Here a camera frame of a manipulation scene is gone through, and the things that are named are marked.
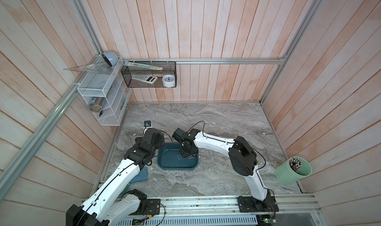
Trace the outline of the teal plastic storage tray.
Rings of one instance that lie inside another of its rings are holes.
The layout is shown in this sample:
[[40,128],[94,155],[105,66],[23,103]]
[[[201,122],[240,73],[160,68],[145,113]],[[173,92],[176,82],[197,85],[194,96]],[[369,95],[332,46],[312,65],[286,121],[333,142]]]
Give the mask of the teal plastic storage tray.
[[177,155],[181,155],[179,151],[179,143],[166,143],[165,147],[158,152],[157,164],[164,170],[193,170],[198,165],[198,154],[194,159],[182,157],[178,160]]

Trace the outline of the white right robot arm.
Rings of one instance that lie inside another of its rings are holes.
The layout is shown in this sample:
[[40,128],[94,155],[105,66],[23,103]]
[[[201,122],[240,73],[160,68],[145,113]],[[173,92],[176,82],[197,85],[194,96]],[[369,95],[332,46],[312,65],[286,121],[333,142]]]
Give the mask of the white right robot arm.
[[180,153],[183,157],[195,155],[199,149],[207,149],[230,159],[233,169],[245,178],[251,191],[251,196],[237,197],[241,213],[279,211],[275,197],[264,186],[260,176],[257,154],[243,137],[227,139],[197,129],[186,132],[178,128],[172,138],[181,144]]

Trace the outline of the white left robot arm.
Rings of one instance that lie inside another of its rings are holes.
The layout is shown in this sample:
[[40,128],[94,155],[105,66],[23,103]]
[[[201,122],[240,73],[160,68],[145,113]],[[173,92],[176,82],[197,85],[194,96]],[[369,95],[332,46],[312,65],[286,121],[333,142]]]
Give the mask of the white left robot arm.
[[164,147],[163,132],[147,128],[143,137],[128,149],[121,163],[106,182],[80,206],[72,205],[65,215],[67,226],[114,226],[130,214],[147,214],[147,195],[139,190],[128,191],[120,202],[116,199],[130,181]]

